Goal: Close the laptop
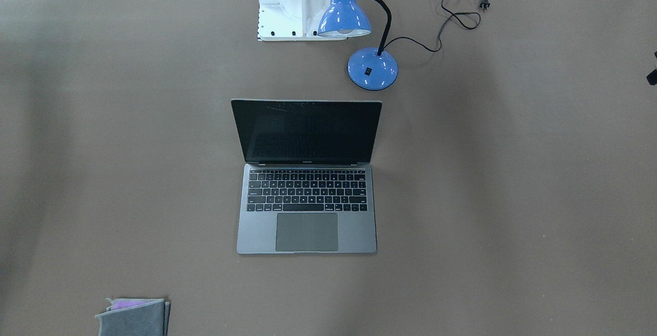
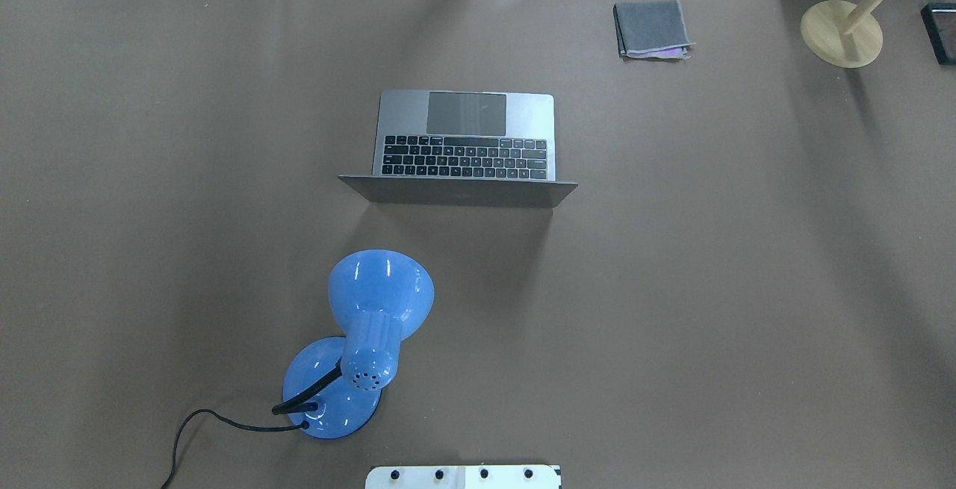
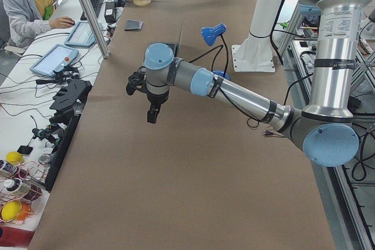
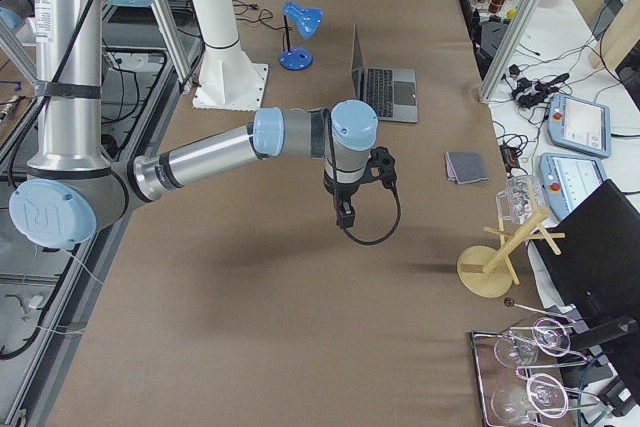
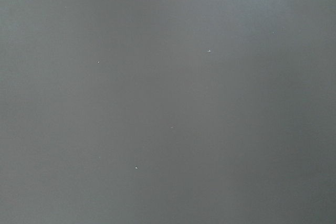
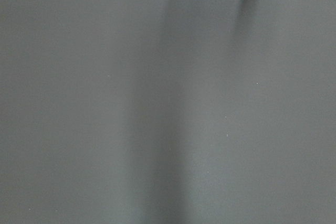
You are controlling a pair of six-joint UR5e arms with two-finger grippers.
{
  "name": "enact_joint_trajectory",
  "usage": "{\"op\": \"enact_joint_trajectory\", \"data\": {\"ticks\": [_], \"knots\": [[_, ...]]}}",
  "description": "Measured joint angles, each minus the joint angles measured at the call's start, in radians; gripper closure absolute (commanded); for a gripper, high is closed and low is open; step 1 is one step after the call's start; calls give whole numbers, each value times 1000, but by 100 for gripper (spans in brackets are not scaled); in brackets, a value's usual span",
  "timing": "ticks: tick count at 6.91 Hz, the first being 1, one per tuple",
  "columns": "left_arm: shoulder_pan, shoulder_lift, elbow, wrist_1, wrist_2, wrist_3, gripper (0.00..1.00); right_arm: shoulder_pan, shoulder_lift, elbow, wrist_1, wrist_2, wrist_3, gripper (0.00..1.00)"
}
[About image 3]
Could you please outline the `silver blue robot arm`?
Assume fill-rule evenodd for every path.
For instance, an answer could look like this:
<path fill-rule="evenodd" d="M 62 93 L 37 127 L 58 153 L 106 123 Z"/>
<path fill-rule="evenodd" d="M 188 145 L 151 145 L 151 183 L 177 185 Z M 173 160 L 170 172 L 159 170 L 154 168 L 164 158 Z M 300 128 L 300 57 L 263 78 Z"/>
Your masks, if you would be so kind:
<path fill-rule="evenodd" d="M 171 86 L 231 103 L 245 115 L 270 124 L 315 163 L 334 167 L 351 160 L 359 148 L 347 108 L 363 9 L 372 0 L 299 0 L 321 12 L 309 103 L 303 109 L 280 105 L 211 71 L 175 57 L 162 43 L 145 52 L 145 84 L 155 122 L 158 105 Z"/>

